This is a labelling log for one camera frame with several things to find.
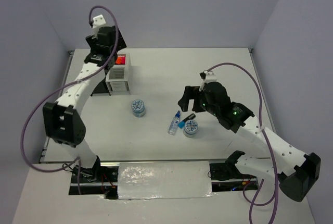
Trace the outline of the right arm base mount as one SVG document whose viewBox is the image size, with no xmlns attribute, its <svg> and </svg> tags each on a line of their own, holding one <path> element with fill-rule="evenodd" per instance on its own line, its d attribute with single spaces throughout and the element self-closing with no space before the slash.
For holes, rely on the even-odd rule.
<svg viewBox="0 0 333 224">
<path fill-rule="evenodd" d="M 212 192 L 257 190 L 258 180 L 253 175 L 241 173 L 237 168 L 245 152 L 235 151 L 224 162 L 209 162 L 207 176 L 211 179 Z"/>
</svg>

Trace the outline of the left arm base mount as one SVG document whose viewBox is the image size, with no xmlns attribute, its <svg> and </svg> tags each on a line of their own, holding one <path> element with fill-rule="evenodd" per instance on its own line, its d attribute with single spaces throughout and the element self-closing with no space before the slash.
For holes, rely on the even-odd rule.
<svg viewBox="0 0 333 224">
<path fill-rule="evenodd" d="M 101 167 L 96 179 L 80 174 L 79 185 L 77 168 L 74 168 L 69 185 L 69 195 L 99 195 L 107 200 L 117 200 L 119 166 Z"/>
</svg>

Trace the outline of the clear blue spray bottle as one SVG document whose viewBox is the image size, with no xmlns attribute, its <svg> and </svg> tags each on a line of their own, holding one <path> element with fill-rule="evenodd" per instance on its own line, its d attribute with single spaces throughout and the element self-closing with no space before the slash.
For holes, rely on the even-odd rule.
<svg viewBox="0 0 333 224">
<path fill-rule="evenodd" d="M 177 113 L 175 114 L 174 118 L 172 119 L 172 121 L 170 123 L 169 129 L 168 129 L 168 134 L 175 135 L 176 130 L 177 130 L 177 125 L 180 121 L 180 115 L 181 115 L 181 112 L 177 111 Z"/>
</svg>

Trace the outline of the blue white jar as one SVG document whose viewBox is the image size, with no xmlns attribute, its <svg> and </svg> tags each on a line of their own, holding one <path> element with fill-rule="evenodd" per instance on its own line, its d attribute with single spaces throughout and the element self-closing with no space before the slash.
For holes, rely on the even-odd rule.
<svg viewBox="0 0 333 224">
<path fill-rule="evenodd" d="M 183 134 L 188 138 L 193 138 L 198 132 L 198 123 L 195 120 L 187 120 L 183 127 Z"/>
<path fill-rule="evenodd" d="M 146 112 L 145 104 L 141 99 L 133 100 L 131 103 L 131 109 L 135 117 L 142 117 Z"/>
</svg>

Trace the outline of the blue highlighter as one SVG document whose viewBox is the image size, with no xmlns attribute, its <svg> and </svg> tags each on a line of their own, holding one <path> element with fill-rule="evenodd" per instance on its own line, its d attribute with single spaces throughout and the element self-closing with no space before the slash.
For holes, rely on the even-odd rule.
<svg viewBox="0 0 333 224">
<path fill-rule="evenodd" d="M 184 118 L 181 122 L 178 123 L 178 127 L 182 129 L 185 125 L 185 123 L 189 120 L 195 119 L 196 115 L 195 114 L 190 114 L 186 118 Z"/>
</svg>

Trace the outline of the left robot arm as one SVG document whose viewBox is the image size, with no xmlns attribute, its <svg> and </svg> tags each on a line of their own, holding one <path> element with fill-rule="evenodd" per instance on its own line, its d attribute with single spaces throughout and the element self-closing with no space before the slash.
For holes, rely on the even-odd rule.
<svg viewBox="0 0 333 224">
<path fill-rule="evenodd" d="M 86 41 L 91 50 L 74 85 L 55 102 L 44 104 L 43 117 L 47 137 L 73 158 L 79 158 L 80 175 L 95 182 L 102 175 L 100 159 L 85 140 L 86 126 L 81 113 L 88 98 L 115 65 L 117 52 L 126 48 L 126 43 L 116 26 L 102 26 L 96 34 L 87 36 Z"/>
</svg>

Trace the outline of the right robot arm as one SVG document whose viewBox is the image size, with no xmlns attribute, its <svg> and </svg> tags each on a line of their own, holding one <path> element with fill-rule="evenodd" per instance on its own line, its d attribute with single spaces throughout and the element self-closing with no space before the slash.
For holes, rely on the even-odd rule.
<svg viewBox="0 0 333 224">
<path fill-rule="evenodd" d="M 261 127 L 258 117 L 245 105 L 230 100 L 226 88 L 219 82 L 209 82 L 203 87 L 186 86 L 178 101 L 183 112 L 189 101 L 196 113 L 208 112 L 221 126 L 242 136 L 255 147 L 272 150 L 274 161 L 253 158 L 244 151 L 234 151 L 225 162 L 225 170 L 232 178 L 253 175 L 277 182 L 281 191 L 291 200 L 301 202 L 319 178 L 321 159 L 315 153 L 293 147 L 271 129 Z"/>
</svg>

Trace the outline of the orange highlighter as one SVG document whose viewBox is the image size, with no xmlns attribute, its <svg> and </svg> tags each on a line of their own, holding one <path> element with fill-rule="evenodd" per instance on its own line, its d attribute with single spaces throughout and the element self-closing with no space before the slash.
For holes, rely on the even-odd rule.
<svg viewBox="0 0 333 224">
<path fill-rule="evenodd" d="M 126 55 L 118 55 L 117 60 L 115 62 L 116 65 L 125 65 L 126 64 Z"/>
</svg>

